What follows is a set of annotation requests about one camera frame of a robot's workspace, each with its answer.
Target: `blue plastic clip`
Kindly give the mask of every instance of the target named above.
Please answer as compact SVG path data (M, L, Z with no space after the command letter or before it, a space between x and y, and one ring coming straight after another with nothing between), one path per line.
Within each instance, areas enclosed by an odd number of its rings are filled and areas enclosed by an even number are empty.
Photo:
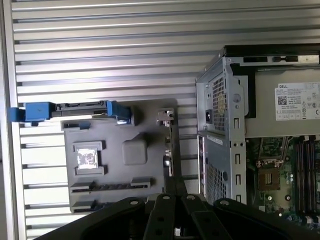
M121 106L117 101L106 101L107 115L115 117L117 120L127 121L131 123L131 110L129 107Z

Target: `silver metal frame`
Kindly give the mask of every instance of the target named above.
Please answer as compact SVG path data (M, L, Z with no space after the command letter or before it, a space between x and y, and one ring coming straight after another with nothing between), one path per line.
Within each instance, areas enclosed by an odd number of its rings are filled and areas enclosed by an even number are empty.
M5 187L7 235L9 240L26 239L25 204L19 123L9 119L10 107L18 106L11 2L0 1L2 35L1 141Z

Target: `green circuit board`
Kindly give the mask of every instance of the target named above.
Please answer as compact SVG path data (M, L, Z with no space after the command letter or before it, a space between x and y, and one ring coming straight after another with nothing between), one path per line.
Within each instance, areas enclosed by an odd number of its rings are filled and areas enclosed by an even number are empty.
M246 140L247 199L248 204L266 213L274 214L310 230L320 231L320 141L314 146L314 197L313 214L304 214L296 206L297 143L303 140L293 137L249 138Z

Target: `perforated metal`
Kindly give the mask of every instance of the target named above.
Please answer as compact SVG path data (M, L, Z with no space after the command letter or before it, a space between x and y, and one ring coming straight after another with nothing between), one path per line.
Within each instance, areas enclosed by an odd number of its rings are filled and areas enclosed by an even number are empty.
M206 165L206 182L206 199L209 204L212 205L216 200L227 196L223 173L211 163Z
M213 113L212 121L215 130L225 132L225 112L227 110L226 82L219 77L212 83Z

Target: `ribbed metal surface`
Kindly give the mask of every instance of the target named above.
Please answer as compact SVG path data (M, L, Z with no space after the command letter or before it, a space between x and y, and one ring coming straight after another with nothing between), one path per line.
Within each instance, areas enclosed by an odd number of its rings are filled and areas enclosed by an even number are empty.
M198 173L195 76L216 51L225 44L320 38L316 0L4 1L16 61L10 79L17 88L10 91L19 104L176 98L185 175ZM25 239L82 215L69 210L59 123L21 125L19 134L24 202L17 203L26 206L19 213L26 218L28 230L19 226ZM18 143L16 164L19 151ZM187 187L198 192L197 180L188 180Z

